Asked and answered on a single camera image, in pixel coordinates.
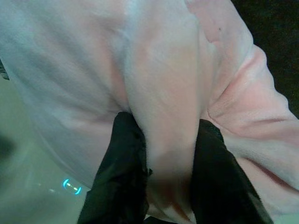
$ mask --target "pink hoodie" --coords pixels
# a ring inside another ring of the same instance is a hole
[[[0,58],[60,167],[91,187],[119,111],[147,141],[148,214],[195,223],[199,119],[273,219],[299,213],[299,122],[229,0],[1,0]]]

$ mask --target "pink fleece garment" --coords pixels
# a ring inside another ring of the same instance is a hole
[[[299,213],[299,122],[229,0],[0,2],[0,58],[49,155],[78,181],[91,187],[116,114],[130,112],[154,171],[148,214],[196,223],[187,189],[202,118],[273,219]]]

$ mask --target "dark background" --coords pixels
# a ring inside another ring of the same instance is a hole
[[[299,0],[232,0],[267,55],[275,88],[299,118]],[[145,224],[170,224],[150,217]]]

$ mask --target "black fabric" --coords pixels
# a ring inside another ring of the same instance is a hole
[[[134,117],[120,112],[111,141],[87,193],[78,224],[166,224],[150,217],[146,201],[145,138]],[[272,224],[262,202],[217,127],[200,120],[190,203],[198,224]]]

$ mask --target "black gloved finger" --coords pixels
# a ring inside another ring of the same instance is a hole
[[[200,120],[190,183],[198,224],[272,224],[270,216],[220,130]]]
[[[144,135],[131,114],[120,112],[78,224],[142,224],[147,176]]]

